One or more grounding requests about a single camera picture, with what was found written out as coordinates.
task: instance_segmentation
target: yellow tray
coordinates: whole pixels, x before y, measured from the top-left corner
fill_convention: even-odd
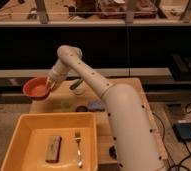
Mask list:
[[[77,166],[75,131],[81,132],[83,168]],[[62,137],[58,163],[45,161],[49,138]],[[1,171],[96,171],[97,135],[93,113],[45,113],[20,117]]]

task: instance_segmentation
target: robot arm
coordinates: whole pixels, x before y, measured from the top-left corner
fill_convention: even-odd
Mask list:
[[[104,101],[121,171],[164,171],[148,114],[136,90],[127,84],[113,84],[80,58],[81,50],[70,46],[58,49],[59,59],[48,81],[62,82],[74,69]]]

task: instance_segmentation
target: fork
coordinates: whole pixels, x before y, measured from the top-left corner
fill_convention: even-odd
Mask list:
[[[75,141],[78,145],[78,167],[81,169],[83,167],[83,163],[81,160],[81,150],[80,150],[80,142],[81,142],[81,133],[80,132],[75,132]]]

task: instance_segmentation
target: bowl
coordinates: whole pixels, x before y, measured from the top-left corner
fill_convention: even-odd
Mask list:
[[[33,100],[45,99],[50,94],[50,88],[46,86],[47,77],[36,77],[25,83],[23,94]]]

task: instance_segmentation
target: table surface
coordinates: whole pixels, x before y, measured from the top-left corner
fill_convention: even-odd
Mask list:
[[[127,83],[133,86],[139,95],[141,96],[146,110],[149,116],[149,120],[152,126],[155,128],[156,140],[159,146],[159,150],[163,159],[167,159],[167,153],[165,151],[159,130],[152,115],[149,103],[142,88],[141,82],[138,78],[120,78],[111,79],[114,83]],[[30,113],[61,113],[61,102],[65,100],[72,100],[74,109],[79,105],[87,106],[89,101],[98,100],[99,97],[92,91],[92,89],[85,83],[82,83],[83,94],[75,95],[73,91],[69,89],[72,81],[64,81],[58,88],[52,91],[48,98],[41,101],[33,101]],[[109,156],[109,148],[113,145],[111,129],[106,112],[96,112],[97,121],[97,135],[98,135],[98,162],[99,164],[111,164],[117,163],[116,160]]]

